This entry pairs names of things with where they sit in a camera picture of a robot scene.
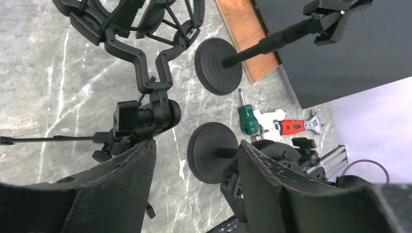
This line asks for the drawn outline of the black tripod microphone stand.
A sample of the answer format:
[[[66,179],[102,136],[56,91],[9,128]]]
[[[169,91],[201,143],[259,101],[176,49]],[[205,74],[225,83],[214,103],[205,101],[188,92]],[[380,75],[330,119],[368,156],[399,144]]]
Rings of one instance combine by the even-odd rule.
[[[0,184],[55,183],[177,126],[203,0],[3,0]]]

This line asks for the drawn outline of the black shock-mount stand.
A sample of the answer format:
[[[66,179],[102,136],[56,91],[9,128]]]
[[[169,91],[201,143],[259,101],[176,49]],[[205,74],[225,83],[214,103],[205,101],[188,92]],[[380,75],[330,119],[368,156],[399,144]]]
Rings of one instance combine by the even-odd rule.
[[[285,167],[311,179],[324,181],[324,168],[314,140],[293,138],[292,145],[262,139],[252,146]],[[222,123],[208,122],[191,135],[187,160],[193,175],[207,184],[220,184],[221,192],[239,222],[247,221],[238,167],[238,141],[232,130]]]

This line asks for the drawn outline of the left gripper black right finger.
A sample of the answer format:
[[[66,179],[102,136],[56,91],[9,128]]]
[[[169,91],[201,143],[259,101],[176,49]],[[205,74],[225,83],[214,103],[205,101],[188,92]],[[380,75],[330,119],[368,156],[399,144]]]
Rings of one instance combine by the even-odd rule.
[[[250,233],[409,233],[410,184],[349,189],[304,177],[242,140],[238,166]]]

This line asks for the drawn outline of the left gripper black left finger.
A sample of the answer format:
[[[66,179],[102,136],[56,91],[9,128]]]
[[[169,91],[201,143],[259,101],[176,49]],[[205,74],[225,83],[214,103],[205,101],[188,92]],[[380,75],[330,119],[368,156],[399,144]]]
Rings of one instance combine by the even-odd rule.
[[[156,163],[155,140],[55,183],[0,185],[3,233],[138,233]]]

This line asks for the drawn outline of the black clip stand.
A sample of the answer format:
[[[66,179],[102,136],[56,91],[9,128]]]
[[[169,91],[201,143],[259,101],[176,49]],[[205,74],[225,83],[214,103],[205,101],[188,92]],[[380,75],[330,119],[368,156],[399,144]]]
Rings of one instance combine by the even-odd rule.
[[[272,33],[241,52],[221,38],[206,39],[195,53],[196,75],[210,93],[218,96],[230,94],[242,80],[242,62],[277,51],[308,34],[317,35],[314,40],[317,46],[337,43],[350,15],[372,3],[371,0],[314,0],[303,8],[303,15],[308,19]]]

